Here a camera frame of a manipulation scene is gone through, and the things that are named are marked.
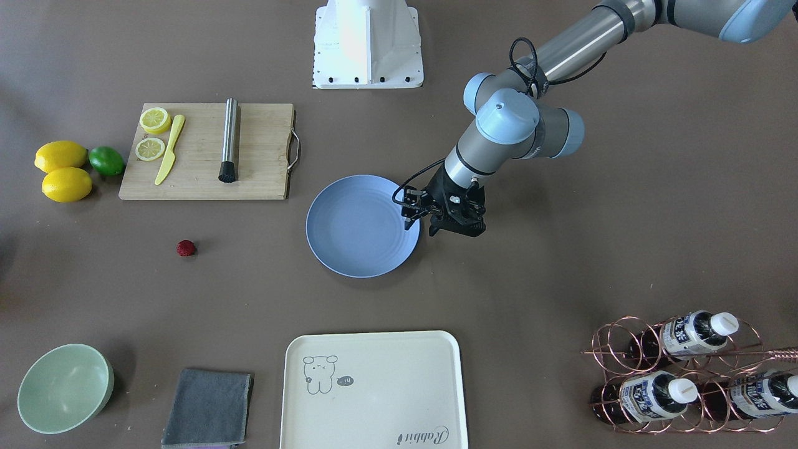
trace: copper wire rack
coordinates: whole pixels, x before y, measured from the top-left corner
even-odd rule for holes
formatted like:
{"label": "copper wire rack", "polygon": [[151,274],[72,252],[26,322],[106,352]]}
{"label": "copper wire rack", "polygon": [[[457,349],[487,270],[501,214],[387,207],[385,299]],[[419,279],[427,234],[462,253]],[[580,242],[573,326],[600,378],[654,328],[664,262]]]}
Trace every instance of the copper wire rack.
{"label": "copper wire rack", "polygon": [[[604,384],[600,387],[598,400],[591,399],[590,407],[598,418],[613,422],[610,409],[621,411],[629,423],[612,423],[618,432],[635,434],[658,434],[662,432],[714,433],[719,431],[768,433],[776,430],[784,420],[783,416],[745,419],[730,406],[729,390],[739,379],[742,384],[750,382],[749,376],[770,368],[783,368],[778,365],[798,364],[798,346],[780,349],[764,349],[760,333],[749,323],[740,320],[740,330],[733,336],[721,352],[691,356],[680,363],[665,368],[677,377],[692,380],[701,394],[698,400],[688,406],[688,410],[674,419],[635,423],[619,400],[605,401],[605,390],[621,383],[624,379],[656,371],[660,359],[667,357],[662,349],[656,356],[646,357],[640,335],[650,332],[662,348],[658,332],[654,331],[669,320],[650,325],[636,316],[624,316],[619,320],[604,324],[593,334],[591,349],[583,354],[593,356],[604,374]],[[789,367],[780,372],[796,369]],[[725,396],[726,411],[718,413],[709,408],[709,395],[722,391]]]}

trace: gray towel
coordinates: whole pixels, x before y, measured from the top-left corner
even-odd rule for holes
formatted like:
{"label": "gray towel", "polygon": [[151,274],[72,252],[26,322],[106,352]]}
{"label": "gray towel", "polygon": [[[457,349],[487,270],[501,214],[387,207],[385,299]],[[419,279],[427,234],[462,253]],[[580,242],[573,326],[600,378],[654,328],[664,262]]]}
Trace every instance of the gray towel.
{"label": "gray towel", "polygon": [[184,369],[160,441],[162,449],[243,443],[250,380],[248,374]]}

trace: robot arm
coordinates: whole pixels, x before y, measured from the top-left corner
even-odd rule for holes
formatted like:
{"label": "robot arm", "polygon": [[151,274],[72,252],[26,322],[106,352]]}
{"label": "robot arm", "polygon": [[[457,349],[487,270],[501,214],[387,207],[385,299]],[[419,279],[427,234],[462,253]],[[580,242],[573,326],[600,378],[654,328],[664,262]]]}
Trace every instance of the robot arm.
{"label": "robot arm", "polygon": [[[466,85],[463,102],[474,121],[445,159],[427,167],[443,164],[431,181],[422,190],[408,185],[424,169],[394,193],[405,229],[431,215],[430,236],[439,229],[466,236],[484,232],[484,186],[507,159],[562,157],[582,144],[582,118],[539,99],[550,86],[575,79],[583,67],[632,33],[669,23],[723,41],[749,43],[775,28],[794,5],[794,0],[603,0],[538,50],[526,39],[516,40],[509,69],[477,74]],[[519,41],[531,52],[513,61]],[[399,201],[396,195],[402,190]]]}

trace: plastic bottle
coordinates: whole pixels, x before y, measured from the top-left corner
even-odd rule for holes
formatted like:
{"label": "plastic bottle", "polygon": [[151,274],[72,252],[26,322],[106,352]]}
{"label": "plastic bottle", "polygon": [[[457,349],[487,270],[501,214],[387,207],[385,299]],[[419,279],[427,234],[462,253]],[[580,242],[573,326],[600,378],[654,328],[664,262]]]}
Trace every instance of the plastic bottle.
{"label": "plastic bottle", "polygon": [[630,377],[620,384],[597,387],[591,403],[596,404],[593,412],[605,423],[647,423],[676,418],[697,397],[698,390],[689,379],[657,371]]}
{"label": "plastic bottle", "polygon": [[720,389],[728,386],[728,383],[701,386],[707,418],[712,421],[726,421],[727,413],[729,421],[798,414],[798,375],[770,370],[735,380],[729,389],[731,411]]}
{"label": "plastic bottle", "polygon": [[660,345],[649,329],[638,336],[640,347],[634,339],[629,342],[627,358],[639,360],[641,369],[662,369],[680,362],[680,356],[711,354],[722,349],[728,336],[739,328],[740,323],[731,313],[713,315],[706,310],[699,310],[653,327],[662,343],[659,362],[654,364],[660,354]]}

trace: blue plate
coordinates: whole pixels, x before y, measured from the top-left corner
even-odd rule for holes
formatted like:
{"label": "blue plate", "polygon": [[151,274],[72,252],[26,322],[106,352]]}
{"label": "blue plate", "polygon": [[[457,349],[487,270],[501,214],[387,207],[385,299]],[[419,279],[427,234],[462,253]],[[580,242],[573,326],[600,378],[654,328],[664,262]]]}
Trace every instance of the blue plate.
{"label": "blue plate", "polygon": [[398,185],[384,177],[355,175],[322,190],[307,213],[307,243],[327,268],[349,277],[375,277],[402,264],[416,248],[421,226],[405,231]]}

